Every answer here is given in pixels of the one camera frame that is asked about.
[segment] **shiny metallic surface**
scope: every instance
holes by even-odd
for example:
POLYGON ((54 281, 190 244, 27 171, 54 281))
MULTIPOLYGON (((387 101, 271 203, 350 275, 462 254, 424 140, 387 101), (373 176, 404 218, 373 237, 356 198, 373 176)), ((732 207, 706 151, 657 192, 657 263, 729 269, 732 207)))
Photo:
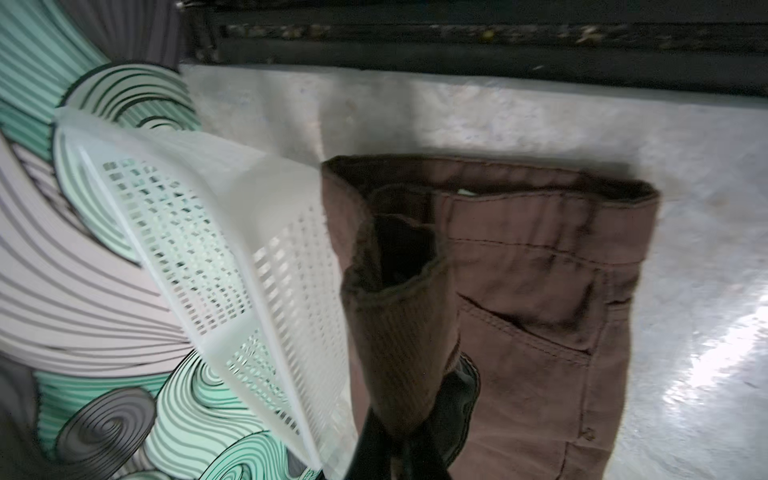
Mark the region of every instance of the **shiny metallic surface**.
POLYGON ((329 68, 182 73, 208 131, 298 161, 525 155, 655 184, 605 478, 768 478, 768 103, 329 68))

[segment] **white plastic basket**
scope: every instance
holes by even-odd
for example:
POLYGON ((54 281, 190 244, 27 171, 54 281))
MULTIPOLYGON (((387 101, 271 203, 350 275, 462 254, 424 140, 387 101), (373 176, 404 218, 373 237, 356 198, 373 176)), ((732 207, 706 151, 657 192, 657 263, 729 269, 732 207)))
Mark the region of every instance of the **white plastic basket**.
POLYGON ((57 128, 211 369, 308 466, 340 477, 356 433, 317 170, 69 108, 57 128))

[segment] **swirl patterned fabric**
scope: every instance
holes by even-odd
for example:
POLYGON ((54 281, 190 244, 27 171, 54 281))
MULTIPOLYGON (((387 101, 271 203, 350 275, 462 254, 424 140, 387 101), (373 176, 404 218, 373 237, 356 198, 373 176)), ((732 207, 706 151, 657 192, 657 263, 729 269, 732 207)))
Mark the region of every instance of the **swirl patterned fabric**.
POLYGON ((310 480, 191 350, 54 109, 196 130, 171 0, 0 0, 0 472, 310 480))

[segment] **brown pants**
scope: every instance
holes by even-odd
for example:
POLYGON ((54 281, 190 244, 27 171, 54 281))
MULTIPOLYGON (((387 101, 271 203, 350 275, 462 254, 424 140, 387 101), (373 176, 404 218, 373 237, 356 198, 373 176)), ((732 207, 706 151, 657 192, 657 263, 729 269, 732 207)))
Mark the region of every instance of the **brown pants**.
MULTIPOLYGON (((447 238, 461 350, 482 384, 454 478, 602 476, 659 201, 651 185, 458 158, 337 157, 323 165, 323 201, 343 270, 367 217, 399 214, 447 238)), ((351 363, 360 420, 368 399, 351 363)))

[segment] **concrete floor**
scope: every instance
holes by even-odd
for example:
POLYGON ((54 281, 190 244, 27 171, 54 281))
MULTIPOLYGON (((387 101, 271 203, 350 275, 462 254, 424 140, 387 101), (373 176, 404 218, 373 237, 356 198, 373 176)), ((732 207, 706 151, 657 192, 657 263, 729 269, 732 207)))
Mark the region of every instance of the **concrete floor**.
POLYGON ((525 155, 655 184, 664 203, 605 478, 768 478, 768 103, 329 68, 181 71, 205 130, 306 163, 525 155))

